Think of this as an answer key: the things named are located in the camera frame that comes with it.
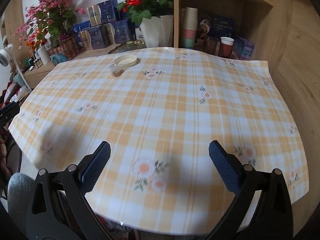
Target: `gray fuzzy object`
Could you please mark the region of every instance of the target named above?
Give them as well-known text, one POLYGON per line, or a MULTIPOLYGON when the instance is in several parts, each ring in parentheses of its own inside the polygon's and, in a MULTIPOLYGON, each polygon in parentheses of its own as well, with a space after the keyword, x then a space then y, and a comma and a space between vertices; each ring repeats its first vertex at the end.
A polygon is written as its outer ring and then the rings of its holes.
POLYGON ((8 185, 8 214, 24 234, 26 234, 28 203, 34 182, 23 173, 15 173, 8 185))

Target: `metal screw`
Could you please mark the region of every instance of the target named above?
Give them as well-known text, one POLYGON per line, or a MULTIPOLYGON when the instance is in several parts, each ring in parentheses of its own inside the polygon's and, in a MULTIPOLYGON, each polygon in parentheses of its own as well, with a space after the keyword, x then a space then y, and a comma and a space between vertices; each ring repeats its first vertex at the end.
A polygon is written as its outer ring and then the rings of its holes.
POLYGON ((277 175, 281 175, 281 174, 282 174, 282 172, 281 172, 281 170, 279 170, 279 169, 275 169, 275 174, 277 174, 277 175))
POLYGON ((246 170, 246 171, 252 171, 252 166, 251 165, 249 165, 249 164, 245 164, 244 166, 243 166, 243 168, 246 170))
POLYGON ((76 165, 71 164, 71 165, 68 166, 68 171, 74 171, 76 168, 77 168, 76 165))
POLYGON ((40 175, 40 176, 42 176, 42 175, 44 175, 44 174, 45 174, 45 169, 39 170, 39 175, 40 175))

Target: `stacked paper cups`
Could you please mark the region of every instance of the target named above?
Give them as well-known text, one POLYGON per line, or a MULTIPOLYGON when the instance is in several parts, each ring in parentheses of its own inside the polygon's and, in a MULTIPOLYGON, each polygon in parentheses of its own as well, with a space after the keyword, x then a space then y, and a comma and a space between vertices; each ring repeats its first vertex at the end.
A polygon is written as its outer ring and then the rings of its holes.
POLYGON ((182 21, 181 46, 185 49, 192 49, 195 44, 196 31, 198 26, 198 9, 186 7, 182 21))

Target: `table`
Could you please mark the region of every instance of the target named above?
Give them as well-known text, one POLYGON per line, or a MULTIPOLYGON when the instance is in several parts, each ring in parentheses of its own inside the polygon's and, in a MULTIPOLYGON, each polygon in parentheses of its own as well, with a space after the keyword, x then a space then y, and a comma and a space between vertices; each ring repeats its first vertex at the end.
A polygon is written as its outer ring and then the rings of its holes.
POLYGON ((281 169, 292 202, 309 188, 299 132, 266 61, 154 48, 65 62, 9 130, 49 172, 109 142, 111 158, 86 198, 98 214, 147 231, 207 234, 220 220, 234 195, 209 158, 215 139, 258 171, 281 169), (127 54, 140 62, 113 77, 109 67, 127 54))

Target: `blue packaging box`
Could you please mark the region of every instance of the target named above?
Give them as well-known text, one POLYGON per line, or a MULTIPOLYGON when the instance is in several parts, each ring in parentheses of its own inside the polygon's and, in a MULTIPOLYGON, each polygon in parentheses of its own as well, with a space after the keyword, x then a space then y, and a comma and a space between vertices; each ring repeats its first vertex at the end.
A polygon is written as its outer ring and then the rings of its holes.
POLYGON ((196 32, 196 45, 203 46, 207 37, 231 37, 234 33, 236 22, 232 19, 216 16, 205 11, 198 11, 198 28, 196 32))
POLYGON ((103 25, 87 28, 79 34, 85 50, 104 49, 109 46, 107 31, 103 25))
POLYGON ((120 20, 117 0, 108 0, 87 8, 91 26, 99 26, 120 20))
POLYGON ((233 52, 239 60, 251 60, 254 44, 242 37, 234 37, 233 52))
POLYGON ((74 33, 77 33, 77 41, 79 42, 80 46, 82 46, 82 47, 83 47, 83 45, 82 45, 82 40, 79 35, 79 32, 83 31, 84 29, 89 28, 89 27, 91 27, 90 21, 85 21, 85 22, 79 23, 79 24, 72 27, 72 30, 74 31, 74 33))
POLYGON ((107 30, 110 44, 120 44, 135 40, 134 25, 130 20, 108 23, 104 26, 107 30))
POLYGON ((235 30, 236 22, 223 16, 215 16, 210 34, 214 38, 231 37, 235 30))

